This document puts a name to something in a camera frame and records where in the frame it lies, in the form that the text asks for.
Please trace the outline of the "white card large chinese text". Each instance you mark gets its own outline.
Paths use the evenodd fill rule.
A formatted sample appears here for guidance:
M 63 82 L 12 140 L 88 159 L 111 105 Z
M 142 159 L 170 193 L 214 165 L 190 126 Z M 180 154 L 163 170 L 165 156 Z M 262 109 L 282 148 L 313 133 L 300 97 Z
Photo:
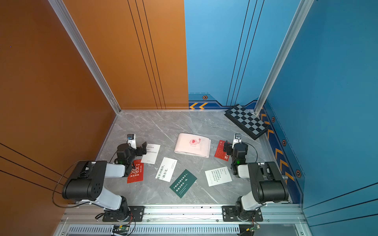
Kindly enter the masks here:
M 170 182 L 177 164 L 176 159 L 164 157 L 158 169 L 155 179 Z

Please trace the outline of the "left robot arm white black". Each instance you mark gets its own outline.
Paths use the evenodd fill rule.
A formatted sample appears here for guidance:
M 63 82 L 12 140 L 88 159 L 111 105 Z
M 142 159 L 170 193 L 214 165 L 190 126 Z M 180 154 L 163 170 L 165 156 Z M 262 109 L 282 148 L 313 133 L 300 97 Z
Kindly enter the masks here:
M 117 195 L 104 187 L 105 179 L 128 178 L 136 169 L 136 157 L 147 153 L 147 143 L 132 147 L 130 143 L 117 147 L 114 163 L 107 161 L 81 160 L 75 164 L 70 177 L 62 189 L 66 200 L 82 201 L 103 209 L 95 219 L 103 222 L 141 222 L 144 206 L 129 206 L 124 196 Z

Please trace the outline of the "white card near left arm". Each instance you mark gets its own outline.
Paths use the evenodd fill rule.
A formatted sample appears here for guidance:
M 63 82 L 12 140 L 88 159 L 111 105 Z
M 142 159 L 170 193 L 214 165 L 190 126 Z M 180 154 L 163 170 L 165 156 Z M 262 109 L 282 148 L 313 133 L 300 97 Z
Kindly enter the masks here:
M 159 149 L 160 149 L 160 145 L 148 144 L 147 153 L 142 156 L 141 163 L 155 164 Z

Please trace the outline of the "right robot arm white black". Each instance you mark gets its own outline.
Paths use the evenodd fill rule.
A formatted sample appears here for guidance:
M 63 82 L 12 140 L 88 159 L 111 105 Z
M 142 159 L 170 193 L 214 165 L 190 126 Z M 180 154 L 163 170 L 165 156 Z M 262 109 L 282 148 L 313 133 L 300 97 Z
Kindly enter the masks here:
M 262 222 L 261 208 L 269 203 L 279 203 L 289 199 L 285 178 L 275 162 L 248 163 L 248 144 L 225 142 L 223 151 L 231 156 L 233 175 L 250 180 L 251 190 L 240 196 L 234 206 L 223 206 L 224 222 Z

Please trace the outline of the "red card right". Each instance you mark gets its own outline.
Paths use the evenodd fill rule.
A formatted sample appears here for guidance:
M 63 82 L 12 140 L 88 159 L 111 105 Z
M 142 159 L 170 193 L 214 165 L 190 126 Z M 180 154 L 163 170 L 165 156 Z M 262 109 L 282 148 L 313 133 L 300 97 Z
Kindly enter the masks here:
M 219 141 L 217 149 L 216 149 L 216 152 L 214 154 L 214 157 L 218 158 L 218 159 L 221 159 L 221 160 L 224 160 L 224 161 L 228 161 L 229 160 L 229 155 L 224 150 L 225 143 L 226 143 L 226 141 L 223 141 L 223 140 Z

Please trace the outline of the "red card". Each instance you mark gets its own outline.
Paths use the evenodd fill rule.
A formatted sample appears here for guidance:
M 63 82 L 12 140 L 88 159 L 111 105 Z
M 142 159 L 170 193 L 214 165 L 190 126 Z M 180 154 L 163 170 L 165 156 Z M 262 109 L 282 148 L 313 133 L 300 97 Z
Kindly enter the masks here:
M 141 160 L 133 162 L 133 168 L 128 176 L 127 183 L 142 182 L 144 180 L 144 163 Z
M 223 140 L 219 141 L 217 149 L 216 149 L 216 152 L 214 154 L 214 157 L 218 158 L 218 159 L 221 159 L 221 160 L 224 160 L 224 161 L 228 161 L 229 160 L 229 155 L 224 150 L 225 143 L 226 143 L 226 141 L 223 141 Z

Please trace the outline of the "red card left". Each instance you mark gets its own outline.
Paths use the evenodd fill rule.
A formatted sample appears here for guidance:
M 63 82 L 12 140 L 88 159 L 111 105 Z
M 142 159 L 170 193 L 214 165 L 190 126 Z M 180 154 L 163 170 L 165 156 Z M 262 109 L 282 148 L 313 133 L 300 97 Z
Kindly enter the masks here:
M 128 176 L 127 183 L 142 182 L 144 180 L 144 163 L 141 160 L 133 162 L 133 168 Z

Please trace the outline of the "dark green card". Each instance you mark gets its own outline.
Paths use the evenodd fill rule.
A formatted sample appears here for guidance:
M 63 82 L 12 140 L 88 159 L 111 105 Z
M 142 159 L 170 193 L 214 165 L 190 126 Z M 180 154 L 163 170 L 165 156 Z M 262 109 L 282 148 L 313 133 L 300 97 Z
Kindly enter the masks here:
M 197 177 L 187 169 L 169 187 L 179 198 L 182 198 L 191 186 L 196 182 Z

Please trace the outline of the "left circuit board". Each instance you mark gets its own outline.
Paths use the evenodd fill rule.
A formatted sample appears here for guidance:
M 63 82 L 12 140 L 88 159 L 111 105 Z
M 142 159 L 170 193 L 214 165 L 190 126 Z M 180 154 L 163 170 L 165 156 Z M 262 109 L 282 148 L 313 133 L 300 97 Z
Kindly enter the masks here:
M 127 236 L 130 231 L 130 225 L 114 225 L 111 235 L 112 236 Z

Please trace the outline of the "circuit board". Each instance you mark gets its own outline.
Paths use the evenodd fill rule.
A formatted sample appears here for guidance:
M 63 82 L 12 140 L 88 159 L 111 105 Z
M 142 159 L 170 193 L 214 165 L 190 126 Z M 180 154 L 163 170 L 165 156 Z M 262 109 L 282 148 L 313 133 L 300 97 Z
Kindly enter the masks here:
M 260 230 L 260 228 L 260 224 L 253 224 L 245 230 L 245 233 L 247 233 L 249 236 L 253 236 L 257 230 Z
M 111 235 L 112 236 L 127 236 L 130 231 L 130 225 L 114 225 Z

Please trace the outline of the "right circuit board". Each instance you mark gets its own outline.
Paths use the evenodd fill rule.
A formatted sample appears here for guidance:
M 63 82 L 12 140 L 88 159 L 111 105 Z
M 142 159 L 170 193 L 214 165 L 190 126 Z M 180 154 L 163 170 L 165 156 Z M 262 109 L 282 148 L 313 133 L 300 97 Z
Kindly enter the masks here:
M 260 228 L 260 224 L 253 224 L 245 230 L 245 233 L 247 233 L 249 236 L 253 236 L 257 230 L 260 230 Z

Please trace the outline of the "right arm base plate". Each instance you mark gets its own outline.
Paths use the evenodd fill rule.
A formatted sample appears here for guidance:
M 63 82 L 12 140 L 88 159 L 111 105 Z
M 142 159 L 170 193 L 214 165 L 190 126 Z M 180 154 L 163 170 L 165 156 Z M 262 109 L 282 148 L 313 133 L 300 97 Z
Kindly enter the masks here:
M 236 206 L 222 206 L 222 217 L 224 222 L 262 222 L 261 210 L 246 211 L 237 209 Z

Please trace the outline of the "aluminium front rail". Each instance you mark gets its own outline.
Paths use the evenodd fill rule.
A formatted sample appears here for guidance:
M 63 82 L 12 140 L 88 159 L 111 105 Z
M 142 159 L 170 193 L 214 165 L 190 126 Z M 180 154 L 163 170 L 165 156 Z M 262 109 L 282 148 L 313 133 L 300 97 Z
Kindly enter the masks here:
M 139 224 L 306 224 L 307 220 L 298 204 L 266 204 L 253 217 L 253 221 L 236 216 L 234 206 L 224 204 L 146 204 L 131 206 Z

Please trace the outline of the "right aluminium corner post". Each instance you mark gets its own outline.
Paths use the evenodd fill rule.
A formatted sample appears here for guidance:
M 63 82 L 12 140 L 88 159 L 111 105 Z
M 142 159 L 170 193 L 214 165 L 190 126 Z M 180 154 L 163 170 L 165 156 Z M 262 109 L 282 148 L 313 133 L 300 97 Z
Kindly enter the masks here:
M 268 95 L 279 75 L 279 72 L 291 50 L 291 47 L 293 46 L 298 33 L 300 32 L 303 23 L 314 3 L 314 0 L 301 0 L 298 8 L 295 12 L 295 15 L 290 23 L 290 26 L 286 32 L 286 35 L 284 37 L 284 40 L 281 44 L 281 47 L 279 49 L 279 52 L 276 56 L 276 59 L 272 65 L 272 68 L 269 72 L 269 75 L 266 79 L 266 82 L 262 88 L 262 91 L 260 93 L 260 96 L 258 98 L 258 101 L 256 103 L 256 106 L 254 108 L 254 112 L 257 116 L 259 116 L 267 98 Z

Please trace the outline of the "left aluminium corner post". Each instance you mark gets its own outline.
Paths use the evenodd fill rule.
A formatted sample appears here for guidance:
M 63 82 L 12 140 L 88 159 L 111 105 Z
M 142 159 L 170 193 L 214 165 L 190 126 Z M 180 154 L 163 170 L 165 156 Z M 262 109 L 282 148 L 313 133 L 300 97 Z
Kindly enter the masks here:
M 115 98 L 115 95 L 113 94 L 109 84 L 107 83 L 103 73 L 101 72 L 101 69 L 99 68 L 96 60 L 94 59 L 89 47 L 87 46 L 83 36 L 81 35 L 78 27 L 71 17 L 64 1 L 49 0 L 48 2 L 57 15 L 58 19 L 60 20 L 61 24 L 65 28 L 66 32 L 68 33 L 74 46 L 85 62 L 87 68 L 91 72 L 92 76 L 96 80 L 115 114 L 119 114 L 122 109 L 117 99 Z

